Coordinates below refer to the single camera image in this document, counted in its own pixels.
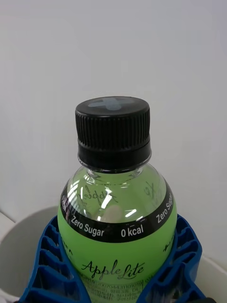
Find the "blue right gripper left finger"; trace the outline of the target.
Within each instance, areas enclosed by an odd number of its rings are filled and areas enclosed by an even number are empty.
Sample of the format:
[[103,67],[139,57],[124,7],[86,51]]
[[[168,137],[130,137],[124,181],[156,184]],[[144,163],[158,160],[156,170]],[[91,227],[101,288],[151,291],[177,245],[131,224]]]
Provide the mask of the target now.
[[85,286],[63,250],[56,216],[50,220],[40,237],[33,270],[19,302],[91,302]]

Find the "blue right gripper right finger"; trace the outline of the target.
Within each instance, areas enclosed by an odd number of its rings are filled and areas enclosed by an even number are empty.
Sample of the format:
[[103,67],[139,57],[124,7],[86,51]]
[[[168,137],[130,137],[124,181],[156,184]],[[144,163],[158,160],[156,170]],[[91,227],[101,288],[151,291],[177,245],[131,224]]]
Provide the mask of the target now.
[[171,252],[137,302],[192,303],[204,299],[206,296],[195,284],[201,255],[202,247],[195,232],[178,215]]

